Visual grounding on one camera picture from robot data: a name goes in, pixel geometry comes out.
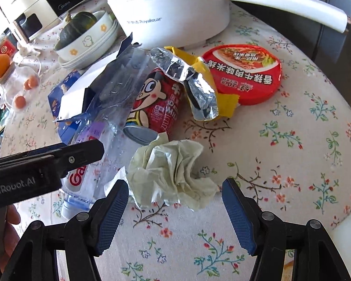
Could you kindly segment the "person's left hand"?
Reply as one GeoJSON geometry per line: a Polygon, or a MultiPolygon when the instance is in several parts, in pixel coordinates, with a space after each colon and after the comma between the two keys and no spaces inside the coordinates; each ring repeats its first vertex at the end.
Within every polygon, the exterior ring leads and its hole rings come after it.
{"type": "Polygon", "coordinates": [[[4,231],[4,250],[5,253],[0,260],[0,269],[4,271],[9,258],[12,256],[13,251],[19,241],[18,233],[16,232],[14,225],[18,225],[21,222],[21,217],[14,205],[7,207],[6,225],[4,231]]]}

